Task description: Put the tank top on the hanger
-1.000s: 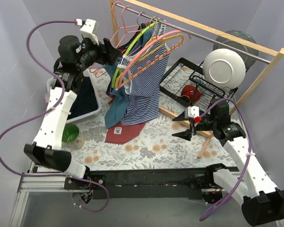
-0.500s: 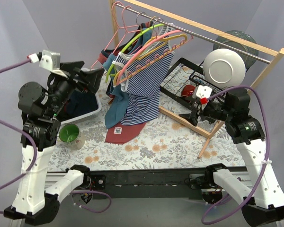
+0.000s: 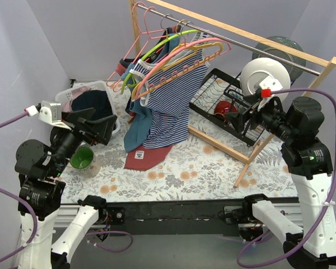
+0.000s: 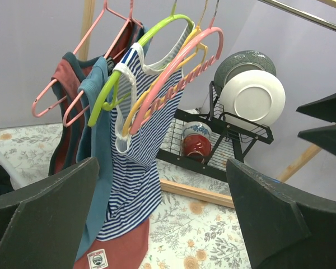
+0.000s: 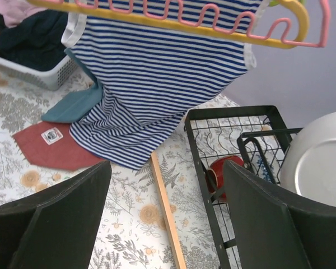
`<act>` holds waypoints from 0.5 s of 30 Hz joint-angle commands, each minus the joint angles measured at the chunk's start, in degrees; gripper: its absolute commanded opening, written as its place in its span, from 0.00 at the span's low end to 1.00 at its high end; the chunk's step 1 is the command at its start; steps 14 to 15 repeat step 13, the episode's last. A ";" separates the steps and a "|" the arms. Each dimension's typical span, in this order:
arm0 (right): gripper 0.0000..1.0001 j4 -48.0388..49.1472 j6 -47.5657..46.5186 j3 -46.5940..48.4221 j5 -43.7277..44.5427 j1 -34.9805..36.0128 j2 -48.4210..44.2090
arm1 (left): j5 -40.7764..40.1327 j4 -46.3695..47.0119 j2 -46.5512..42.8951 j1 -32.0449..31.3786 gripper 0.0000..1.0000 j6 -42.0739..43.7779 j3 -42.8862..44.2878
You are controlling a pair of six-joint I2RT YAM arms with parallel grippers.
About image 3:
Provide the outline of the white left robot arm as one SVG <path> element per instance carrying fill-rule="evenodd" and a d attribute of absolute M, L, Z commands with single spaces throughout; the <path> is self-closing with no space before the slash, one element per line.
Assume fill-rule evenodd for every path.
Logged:
<path fill-rule="evenodd" d="M 74 219 L 64 233 L 53 240 L 54 223 L 59 214 L 65 183 L 58 180 L 82 143 L 107 145 L 116 115 L 93 120 L 93 108 L 62 113 L 60 105 L 33 105 L 24 116 L 35 116 L 53 127 L 50 145 L 27 140 L 16 151 L 15 171 L 20 181 L 18 211 L 21 217 L 22 244 L 19 268 L 70 268 L 72 256 L 93 225 L 119 224 L 116 217 L 123 207 L 89 195 L 79 201 Z"/>

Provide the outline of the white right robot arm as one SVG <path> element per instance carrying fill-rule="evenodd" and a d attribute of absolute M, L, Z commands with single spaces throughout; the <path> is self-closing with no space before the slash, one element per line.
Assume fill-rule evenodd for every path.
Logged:
<path fill-rule="evenodd" d="M 281 153 L 298 193 L 303 226 L 292 223 L 263 194 L 244 198 L 243 218 L 261 221 L 282 243 L 284 258 L 293 268 L 336 266 L 336 221 L 329 198 L 335 180 L 330 152 L 317 137 L 324 121 L 320 103 L 300 96 L 284 112 L 279 98 L 273 97 L 243 115 L 283 142 Z"/>

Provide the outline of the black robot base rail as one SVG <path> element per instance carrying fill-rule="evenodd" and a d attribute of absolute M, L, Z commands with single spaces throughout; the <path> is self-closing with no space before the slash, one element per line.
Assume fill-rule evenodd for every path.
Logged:
<path fill-rule="evenodd" d="M 151 202 L 110 202 L 110 208 L 121 208 L 123 216 L 113 215 L 112 230 L 133 235 L 222 234 L 238 236 L 252 224 L 221 219 L 225 211 L 242 206 L 241 199 L 188 200 Z"/>

